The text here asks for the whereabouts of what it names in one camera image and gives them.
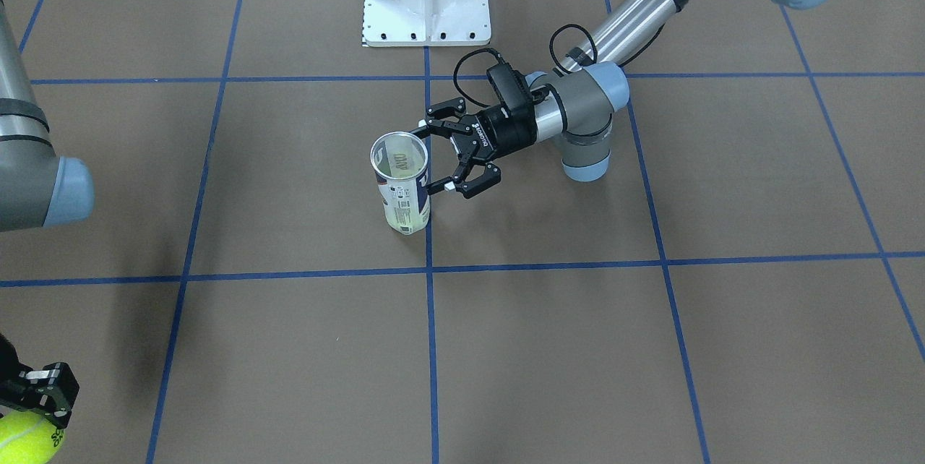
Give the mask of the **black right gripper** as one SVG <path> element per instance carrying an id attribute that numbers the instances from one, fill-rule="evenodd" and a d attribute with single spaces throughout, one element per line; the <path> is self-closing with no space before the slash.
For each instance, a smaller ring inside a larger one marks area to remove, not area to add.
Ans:
<path id="1" fill-rule="evenodd" d="M 59 430 L 72 419 L 79 382 L 66 362 L 33 369 L 21 364 L 13 343 L 1 335 L 1 403 L 4 407 L 37 413 Z"/>

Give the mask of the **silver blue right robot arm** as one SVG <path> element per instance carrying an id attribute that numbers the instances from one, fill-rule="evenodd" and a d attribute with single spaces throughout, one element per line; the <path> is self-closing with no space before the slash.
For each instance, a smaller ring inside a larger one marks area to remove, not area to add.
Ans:
<path id="1" fill-rule="evenodd" d="M 50 228 L 87 219 L 95 206 L 89 168 L 57 155 L 19 43 L 1 7 L 1 227 Z M 32 412 L 61 432 L 72 419 L 79 384 L 64 362 L 33 369 L 2 338 L 2 405 Z"/>

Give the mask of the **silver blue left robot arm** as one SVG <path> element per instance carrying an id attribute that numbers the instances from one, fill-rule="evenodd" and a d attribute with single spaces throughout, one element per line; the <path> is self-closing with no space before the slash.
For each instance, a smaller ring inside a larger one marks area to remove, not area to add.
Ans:
<path id="1" fill-rule="evenodd" d="M 601 178 L 611 158 L 614 114 L 627 106 L 625 67 L 661 34 L 665 23 L 690 0 L 624 0 L 551 73 L 522 74 L 498 51 L 483 49 L 495 62 L 488 71 L 496 105 L 468 113 L 469 95 L 429 106 L 414 134 L 450 141 L 458 167 L 425 185 L 429 195 L 456 192 L 469 199 L 500 182 L 496 160 L 554 140 L 566 175 L 579 183 Z M 792 9 L 812 9 L 827 0 L 772 0 Z"/>

